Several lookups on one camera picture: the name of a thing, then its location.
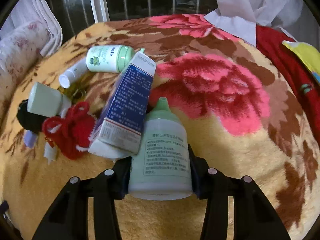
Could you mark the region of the left white curtain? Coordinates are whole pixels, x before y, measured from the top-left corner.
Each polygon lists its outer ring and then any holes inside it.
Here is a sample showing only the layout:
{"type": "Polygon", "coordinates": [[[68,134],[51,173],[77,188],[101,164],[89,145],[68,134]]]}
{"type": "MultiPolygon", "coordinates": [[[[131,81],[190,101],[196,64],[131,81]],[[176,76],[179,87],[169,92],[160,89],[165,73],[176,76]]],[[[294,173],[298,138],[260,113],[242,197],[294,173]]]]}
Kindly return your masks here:
{"type": "Polygon", "coordinates": [[[62,28],[51,11],[46,0],[18,0],[1,27],[1,38],[4,38],[19,26],[28,22],[39,21],[49,32],[49,41],[40,54],[52,55],[62,44],[62,28]]]}

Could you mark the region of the pink floral bolster pillow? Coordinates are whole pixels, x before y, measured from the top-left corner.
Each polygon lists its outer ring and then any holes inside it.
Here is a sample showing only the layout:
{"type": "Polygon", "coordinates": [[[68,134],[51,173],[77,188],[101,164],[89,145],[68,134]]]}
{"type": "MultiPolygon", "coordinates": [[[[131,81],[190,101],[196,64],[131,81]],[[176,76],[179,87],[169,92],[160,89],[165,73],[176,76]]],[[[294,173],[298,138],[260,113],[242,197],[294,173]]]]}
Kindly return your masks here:
{"type": "Polygon", "coordinates": [[[47,28],[33,21],[19,26],[1,40],[1,107],[9,102],[13,90],[49,39],[47,28]]]}

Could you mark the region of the blue white medicine box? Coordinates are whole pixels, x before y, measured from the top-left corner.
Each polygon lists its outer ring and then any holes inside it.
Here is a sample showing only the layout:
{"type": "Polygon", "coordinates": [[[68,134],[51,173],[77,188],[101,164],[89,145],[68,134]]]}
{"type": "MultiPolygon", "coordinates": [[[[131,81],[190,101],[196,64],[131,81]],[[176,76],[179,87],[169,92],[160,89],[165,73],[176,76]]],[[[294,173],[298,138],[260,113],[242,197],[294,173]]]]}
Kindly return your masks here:
{"type": "Polygon", "coordinates": [[[156,63],[135,53],[119,75],[90,137],[88,152],[108,159],[139,151],[156,63]]]}

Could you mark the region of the right white curtain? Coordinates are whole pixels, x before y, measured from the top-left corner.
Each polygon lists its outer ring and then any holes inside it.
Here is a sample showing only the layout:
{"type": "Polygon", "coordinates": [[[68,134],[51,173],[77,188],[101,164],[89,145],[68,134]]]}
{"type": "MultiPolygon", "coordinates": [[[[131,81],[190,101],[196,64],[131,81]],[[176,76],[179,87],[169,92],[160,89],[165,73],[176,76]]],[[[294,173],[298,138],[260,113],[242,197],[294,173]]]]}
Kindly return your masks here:
{"type": "Polygon", "coordinates": [[[217,0],[217,9],[204,19],[253,46],[259,25],[319,46],[318,24],[303,0],[217,0]]]}

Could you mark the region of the green capped white bottle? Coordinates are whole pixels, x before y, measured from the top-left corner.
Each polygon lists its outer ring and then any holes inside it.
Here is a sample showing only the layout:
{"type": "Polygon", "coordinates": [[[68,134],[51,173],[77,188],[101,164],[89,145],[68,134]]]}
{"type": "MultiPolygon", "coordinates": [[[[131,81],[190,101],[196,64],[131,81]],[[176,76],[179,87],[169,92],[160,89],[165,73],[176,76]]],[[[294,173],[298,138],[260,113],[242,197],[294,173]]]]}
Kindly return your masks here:
{"type": "Polygon", "coordinates": [[[146,115],[139,152],[132,159],[129,194],[146,200],[177,200],[193,193],[187,133],[160,97],[146,115]]]}

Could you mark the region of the green frog lotion bottle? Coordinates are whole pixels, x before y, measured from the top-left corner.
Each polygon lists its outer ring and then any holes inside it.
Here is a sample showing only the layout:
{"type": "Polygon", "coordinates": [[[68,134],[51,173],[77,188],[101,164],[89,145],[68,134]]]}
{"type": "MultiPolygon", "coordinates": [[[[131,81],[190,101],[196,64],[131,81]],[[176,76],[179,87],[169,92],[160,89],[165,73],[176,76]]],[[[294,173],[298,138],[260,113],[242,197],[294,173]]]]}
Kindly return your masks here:
{"type": "Polygon", "coordinates": [[[125,45],[92,46],[86,55],[86,66],[90,72],[120,73],[136,54],[125,45]]]}

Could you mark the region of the red knitted ornament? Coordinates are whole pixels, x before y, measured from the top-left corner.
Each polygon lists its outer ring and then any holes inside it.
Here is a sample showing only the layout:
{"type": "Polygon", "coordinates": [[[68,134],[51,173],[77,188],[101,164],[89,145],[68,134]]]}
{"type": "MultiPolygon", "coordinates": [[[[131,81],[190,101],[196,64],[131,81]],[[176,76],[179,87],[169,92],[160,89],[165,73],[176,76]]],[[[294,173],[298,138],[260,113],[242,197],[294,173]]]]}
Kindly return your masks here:
{"type": "Polygon", "coordinates": [[[89,111],[86,101],[72,105],[64,118],[54,116],[42,124],[42,132],[68,159],[81,158],[88,151],[96,118],[89,111]]]}

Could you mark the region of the white curtain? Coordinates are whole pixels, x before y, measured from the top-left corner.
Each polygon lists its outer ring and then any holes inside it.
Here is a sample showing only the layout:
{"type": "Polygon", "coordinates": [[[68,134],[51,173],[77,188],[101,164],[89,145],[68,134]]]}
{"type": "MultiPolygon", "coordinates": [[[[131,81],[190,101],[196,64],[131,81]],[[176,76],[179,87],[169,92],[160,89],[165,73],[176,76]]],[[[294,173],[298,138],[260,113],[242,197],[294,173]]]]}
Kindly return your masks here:
{"type": "Polygon", "coordinates": [[[1,38],[4,38],[19,26],[28,22],[39,21],[49,32],[49,41],[40,54],[52,55],[62,44],[62,28],[51,11],[46,0],[18,0],[1,27],[1,38]]]}
{"type": "Polygon", "coordinates": [[[204,19],[253,46],[259,25],[319,46],[318,24],[303,0],[217,0],[217,9],[204,19]]]}

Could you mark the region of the red quilt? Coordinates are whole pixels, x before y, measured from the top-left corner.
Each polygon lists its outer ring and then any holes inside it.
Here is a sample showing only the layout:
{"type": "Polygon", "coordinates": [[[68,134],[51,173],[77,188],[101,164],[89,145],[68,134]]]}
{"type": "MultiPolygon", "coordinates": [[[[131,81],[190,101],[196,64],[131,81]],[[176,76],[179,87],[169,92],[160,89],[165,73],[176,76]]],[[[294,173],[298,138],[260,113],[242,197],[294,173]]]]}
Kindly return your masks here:
{"type": "Polygon", "coordinates": [[[300,59],[282,42],[294,39],[270,27],[256,26],[258,50],[271,60],[285,77],[306,113],[313,135],[319,141],[319,85],[300,59]]]}

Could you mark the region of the white jar pale lid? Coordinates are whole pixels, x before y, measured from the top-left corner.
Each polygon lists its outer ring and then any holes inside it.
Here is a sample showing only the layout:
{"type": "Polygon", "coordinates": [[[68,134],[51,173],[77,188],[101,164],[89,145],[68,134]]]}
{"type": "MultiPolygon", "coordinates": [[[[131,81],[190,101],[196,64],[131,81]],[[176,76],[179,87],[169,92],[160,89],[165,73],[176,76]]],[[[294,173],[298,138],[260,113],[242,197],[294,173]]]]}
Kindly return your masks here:
{"type": "Polygon", "coordinates": [[[72,103],[65,94],[47,85],[36,82],[29,94],[27,111],[29,113],[53,117],[61,115],[72,103]]]}

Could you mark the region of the white squeeze tube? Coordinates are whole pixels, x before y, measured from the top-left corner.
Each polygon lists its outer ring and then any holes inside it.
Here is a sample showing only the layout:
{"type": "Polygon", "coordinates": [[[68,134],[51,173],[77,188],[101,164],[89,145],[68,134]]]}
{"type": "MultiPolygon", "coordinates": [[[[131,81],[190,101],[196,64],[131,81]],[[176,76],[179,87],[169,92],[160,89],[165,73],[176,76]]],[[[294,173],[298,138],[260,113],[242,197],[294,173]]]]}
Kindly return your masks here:
{"type": "Polygon", "coordinates": [[[81,77],[88,73],[88,68],[86,64],[86,58],[84,57],[80,61],[73,64],[68,68],[63,74],[59,76],[60,86],[67,89],[75,81],[78,81],[81,77]]]}

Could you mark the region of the small white dropper bottle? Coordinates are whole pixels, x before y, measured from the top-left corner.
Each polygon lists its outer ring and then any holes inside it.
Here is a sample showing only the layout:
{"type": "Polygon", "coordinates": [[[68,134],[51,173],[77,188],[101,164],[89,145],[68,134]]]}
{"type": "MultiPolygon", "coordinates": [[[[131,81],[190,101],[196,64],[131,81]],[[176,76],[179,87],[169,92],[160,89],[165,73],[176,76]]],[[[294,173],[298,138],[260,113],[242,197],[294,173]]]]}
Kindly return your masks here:
{"type": "Polygon", "coordinates": [[[43,156],[47,159],[48,164],[57,160],[57,146],[53,142],[46,142],[43,156]]]}

